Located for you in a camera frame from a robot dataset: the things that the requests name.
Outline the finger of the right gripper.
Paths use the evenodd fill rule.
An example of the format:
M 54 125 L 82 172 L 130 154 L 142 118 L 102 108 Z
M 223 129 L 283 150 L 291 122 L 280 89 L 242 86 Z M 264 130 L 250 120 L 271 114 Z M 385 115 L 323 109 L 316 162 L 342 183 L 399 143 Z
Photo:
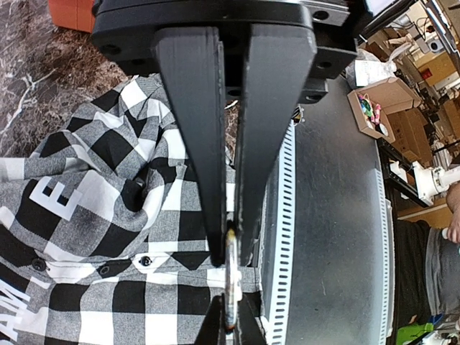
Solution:
M 211 263 L 225 261 L 224 46 L 215 27 L 156 32 L 152 51 L 198 183 Z
M 244 56 L 234 220 L 239 264 L 251 262 L 267 180 L 317 53 L 309 27 L 255 24 Z

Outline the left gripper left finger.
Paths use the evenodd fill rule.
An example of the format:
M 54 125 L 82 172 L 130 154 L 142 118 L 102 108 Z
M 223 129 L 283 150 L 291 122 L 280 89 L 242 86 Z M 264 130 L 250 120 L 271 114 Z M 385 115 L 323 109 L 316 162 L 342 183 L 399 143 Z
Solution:
M 201 324 L 195 345 L 225 345 L 226 323 L 223 295 L 215 296 Z

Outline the white round brooch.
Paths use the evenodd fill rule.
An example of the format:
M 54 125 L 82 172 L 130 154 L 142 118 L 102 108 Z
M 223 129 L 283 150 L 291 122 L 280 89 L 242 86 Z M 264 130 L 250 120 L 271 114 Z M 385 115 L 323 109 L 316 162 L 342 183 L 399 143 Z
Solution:
M 242 299 L 241 274 L 239 271 L 239 240 L 233 221 L 227 221 L 225 259 L 225 327 L 227 332 L 232 332 L 236 327 L 238 303 Z

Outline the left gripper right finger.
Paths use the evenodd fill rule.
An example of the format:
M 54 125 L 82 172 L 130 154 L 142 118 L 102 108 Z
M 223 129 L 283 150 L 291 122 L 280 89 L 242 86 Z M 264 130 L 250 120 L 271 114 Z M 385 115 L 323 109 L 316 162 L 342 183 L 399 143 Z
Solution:
M 257 323 L 247 298 L 238 302 L 235 325 L 236 345 L 266 345 L 265 336 Z

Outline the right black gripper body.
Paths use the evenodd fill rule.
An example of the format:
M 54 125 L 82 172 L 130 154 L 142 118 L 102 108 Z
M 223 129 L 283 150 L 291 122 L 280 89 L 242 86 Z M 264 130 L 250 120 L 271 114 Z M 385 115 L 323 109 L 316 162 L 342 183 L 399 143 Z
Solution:
M 150 45 L 168 27 L 215 27 L 224 44 L 226 92 L 239 98 L 245 46 L 253 24 L 312 24 L 317 54 L 299 98 L 314 104 L 356 57 L 358 1 L 95 1 L 93 44 L 127 75 L 159 72 Z

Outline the black white plaid shirt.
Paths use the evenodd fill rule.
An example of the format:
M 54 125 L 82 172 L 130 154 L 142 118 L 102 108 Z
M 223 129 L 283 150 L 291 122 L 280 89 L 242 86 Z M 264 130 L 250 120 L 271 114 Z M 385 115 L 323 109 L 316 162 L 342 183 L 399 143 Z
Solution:
M 159 75 L 1 160 L 3 344 L 192 344 L 223 289 Z

